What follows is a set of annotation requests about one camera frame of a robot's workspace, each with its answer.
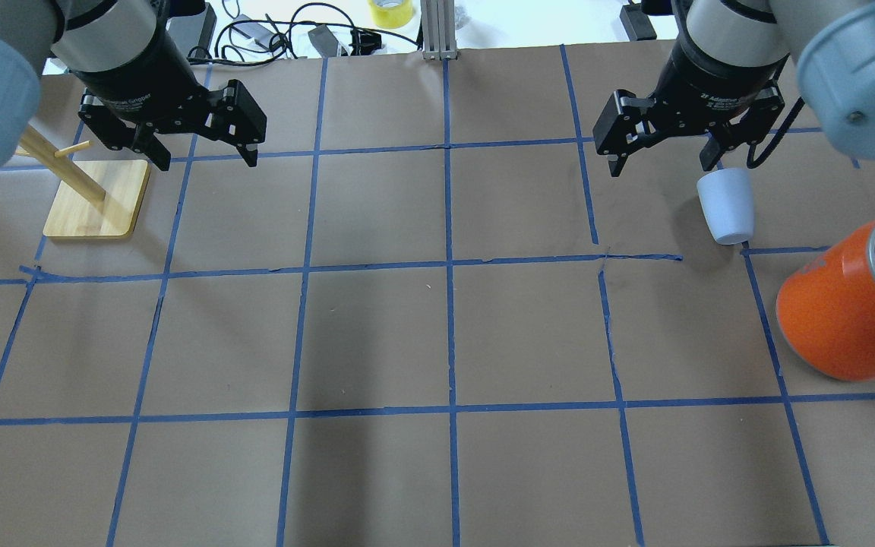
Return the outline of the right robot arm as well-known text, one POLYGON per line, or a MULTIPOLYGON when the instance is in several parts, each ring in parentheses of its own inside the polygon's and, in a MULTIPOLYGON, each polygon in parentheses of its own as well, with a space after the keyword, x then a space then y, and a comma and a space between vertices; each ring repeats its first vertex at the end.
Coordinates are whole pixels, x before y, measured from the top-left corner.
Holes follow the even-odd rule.
POLYGON ((875 160, 875 1, 643 1, 678 35, 654 90, 608 98, 592 135, 619 176, 632 153, 707 135, 702 169, 767 160, 804 107, 838 152, 875 160))

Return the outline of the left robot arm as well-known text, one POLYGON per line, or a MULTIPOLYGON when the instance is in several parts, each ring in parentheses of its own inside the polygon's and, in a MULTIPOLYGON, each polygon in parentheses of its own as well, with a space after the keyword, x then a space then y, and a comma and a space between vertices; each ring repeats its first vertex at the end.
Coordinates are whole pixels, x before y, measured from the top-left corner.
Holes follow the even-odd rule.
POLYGON ((170 18, 204 1, 0 1, 0 167, 39 108, 39 78, 58 58, 83 85, 79 117, 110 150, 167 170, 161 134, 232 145, 256 166, 267 116, 243 83, 202 86, 168 34, 170 18))

